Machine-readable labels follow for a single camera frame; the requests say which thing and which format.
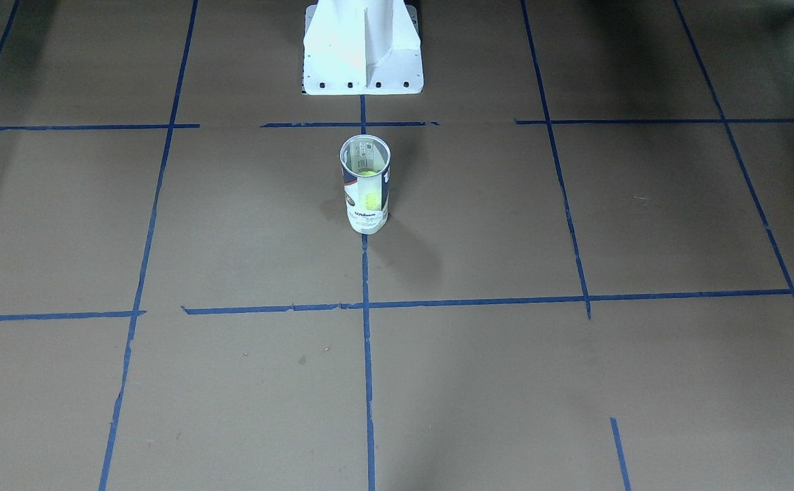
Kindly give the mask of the white Wilson tennis ball can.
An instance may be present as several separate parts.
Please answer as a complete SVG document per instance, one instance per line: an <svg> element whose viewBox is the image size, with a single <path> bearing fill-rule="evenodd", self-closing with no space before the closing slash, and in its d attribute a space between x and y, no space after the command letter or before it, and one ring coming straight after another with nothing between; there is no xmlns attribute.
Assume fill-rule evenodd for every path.
<svg viewBox="0 0 794 491"><path fill-rule="evenodd" d="M343 172L343 192L349 224L357 233L377 233L388 220L388 186L390 185L391 149L377 136L359 134L348 139L339 152ZM380 171L375 177L359 177L362 170ZM379 192L383 198L381 211L364 209L366 193Z"/></svg>

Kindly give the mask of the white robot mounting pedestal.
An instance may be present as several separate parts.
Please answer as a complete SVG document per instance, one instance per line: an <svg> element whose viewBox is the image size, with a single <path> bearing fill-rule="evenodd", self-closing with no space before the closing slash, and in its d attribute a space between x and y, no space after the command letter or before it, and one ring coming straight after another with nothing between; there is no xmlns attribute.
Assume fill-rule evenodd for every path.
<svg viewBox="0 0 794 491"><path fill-rule="evenodd" d="M307 6L303 93L421 93L420 24L415 1L318 1Z"/></svg>

